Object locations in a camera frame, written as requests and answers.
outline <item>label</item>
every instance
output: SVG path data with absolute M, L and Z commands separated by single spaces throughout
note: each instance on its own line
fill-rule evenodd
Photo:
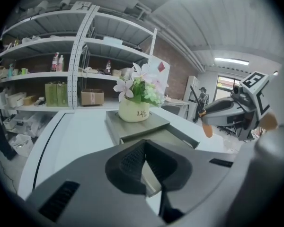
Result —
M 52 69 L 55 69 L 55 70 L 57 69 L 57 62 L 52 63 Z
M 141 116 L 142 118 L 145 118 L 145 117 L 147 117 L 147 113 L 145 112 L 145 110 L 138 111 L 137 112 L 137 116 Z

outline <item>floor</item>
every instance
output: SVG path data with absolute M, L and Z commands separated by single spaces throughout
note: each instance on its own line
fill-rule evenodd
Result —
M 9 161 L 0 151 L 0 179 L 8 190 L 17 193 L 22 170 L 26 161 L 26 157 L 19 155 L 16 155 Z

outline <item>white flower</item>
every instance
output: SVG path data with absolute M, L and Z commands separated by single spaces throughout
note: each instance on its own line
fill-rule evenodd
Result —
M 131 67 L 124 75 L 124 80 L 128 81 L 132 77 L 132 73 L 134 72 L 134 67 Z
M 140 68 L 140 66 L 137 65 L 136 63 L 133 63 L 133 66 L 136 69 L 136 71 L 132 73 L 132 80 L 134 80 L 135 78 L 141 78 L 142 81 L 151 83 L 154 75 L 149 74 L 148 64 L 142 65 L 142 68 Z
M 155 85 L 156 90 L 157 90 L 159 93 L 161 93 L 161 94 L 164 94 L 163 89 L 164 89 L 165 87 L 168 87 L 168 84 L 167 84 L 167 83 L 164 85 L 163 83 L 160 82 L 160 80 L 159 80 L 158 78 L 153 78 L 152 84 Z
M 133 97 L 133 92 L 130 90 L 133 85 L 132 80 L 128 80 L 126 83 L 120 79 L 117 79 L 117 85 L 114 86 L 115 92 L 121 92 L 119 94 L 119 102 L 124 99 L 124 96 Z

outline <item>desk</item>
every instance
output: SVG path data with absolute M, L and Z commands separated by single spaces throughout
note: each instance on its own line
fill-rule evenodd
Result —
M 184 115 L 187 111 L 187 106 L 188 106 L 188 102 L 184 102 L 182 100 L 178 100 L 178 99 L 165 99 L 163 105 L 171 105 L 171 106 L 178 106 L 180 107 L 180 111 L 178 113 L 178 116 L 180 116 L 181 118 L 184 118 Z
M 25 200 L 32 192 L 34 181 L 37 187 L 73 160 L 113 147 L 114 143 L 105 123 L 106 111 L 107 109 L 59 111 L 43 130 L 27 159 L 18 195 Z M 221 136 L 214 134 L 207 138 L 200 126 L 162 108 L 151 108 L 151 112 L 170 121 L 172 126 L 199 141 L 196 150 L 225 153 Z

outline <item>red brick wall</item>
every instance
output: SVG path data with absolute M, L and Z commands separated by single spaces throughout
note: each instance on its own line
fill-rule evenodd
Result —
M 148 48 L 148 40 L 142 48 Z M 153 55 L 170 65 L 168 85 L 165 93 L 171 98 L 183 99 L 188 76 L 196 76 L 198 72 L 174 47 L 157 36 Z

